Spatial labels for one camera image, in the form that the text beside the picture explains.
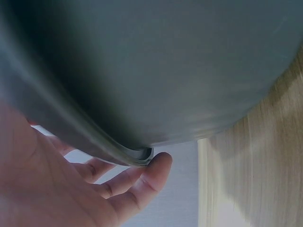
finger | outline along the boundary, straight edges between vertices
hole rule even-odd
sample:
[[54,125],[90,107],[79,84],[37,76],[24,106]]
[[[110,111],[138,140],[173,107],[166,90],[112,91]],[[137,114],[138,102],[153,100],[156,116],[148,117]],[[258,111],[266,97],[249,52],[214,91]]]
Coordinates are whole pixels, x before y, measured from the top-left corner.
[[48,138],[48,140],[53,144],[53,146],[56,148],[56,150],[64,155],[67,155],[68,153],[70,153],[72,150],[75,150],[75,148],[73,148],[72,146],[62,142],[60,139],[58,139],[58,137],[56,136],[46,136]]
[[91,187],[103,198],[126,192],[139,179],[145,168],[131,167],[119,173],[113,179],[103,184],[91,184]]
[[160,192],[169,175],[171,163],[169,154],[158,154],[134,186],[127,192],[108,199],[121,223],[140,212]]
[[27,119],[27,122],[28,122],[31,126],[37,126],[37,125],[39,125],[39,124],[37,124],[36,122],[31,121],[31,120],[29,120],[29,119]]
[[103,162],[97,158],[92,158],[85,164],[72,163],[76,168],[80,176],[88,183],[94,183],[103,174],[105,174],[110,169],[114,168],[114,164]]

wood grain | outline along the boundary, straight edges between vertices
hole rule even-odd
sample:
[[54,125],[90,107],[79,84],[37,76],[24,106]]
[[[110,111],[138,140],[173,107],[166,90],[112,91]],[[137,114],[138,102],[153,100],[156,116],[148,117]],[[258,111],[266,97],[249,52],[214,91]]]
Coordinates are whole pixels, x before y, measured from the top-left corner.
[[303,48],[246,117],[198,143],[200,226],[303,226]]

wooden surface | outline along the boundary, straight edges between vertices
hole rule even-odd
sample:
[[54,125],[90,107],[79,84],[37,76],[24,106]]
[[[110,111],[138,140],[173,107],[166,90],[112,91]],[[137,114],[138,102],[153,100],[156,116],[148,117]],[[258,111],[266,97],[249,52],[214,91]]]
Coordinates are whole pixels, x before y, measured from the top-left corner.
[[199,141],[203,227],[303,226],[303,49],[258,106]]

hand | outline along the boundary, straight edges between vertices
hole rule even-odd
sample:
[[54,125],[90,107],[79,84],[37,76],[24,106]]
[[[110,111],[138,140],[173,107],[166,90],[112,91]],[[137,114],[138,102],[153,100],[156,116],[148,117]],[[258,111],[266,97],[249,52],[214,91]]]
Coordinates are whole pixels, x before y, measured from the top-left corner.
[[63,155],[71,150],[0,101],[0,226],[120,226],[159,193],[172,163],[161,153],[98,185],[92,183],[114,165],[69,163]]

gray plastic object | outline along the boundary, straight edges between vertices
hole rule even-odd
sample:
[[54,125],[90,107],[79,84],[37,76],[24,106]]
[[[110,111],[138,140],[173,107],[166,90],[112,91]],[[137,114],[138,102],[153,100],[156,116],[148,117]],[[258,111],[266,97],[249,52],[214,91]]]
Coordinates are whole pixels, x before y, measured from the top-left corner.
[[303,37],[302,0],[1,2],[0,93],[84,152],[142,166],[222,131]]

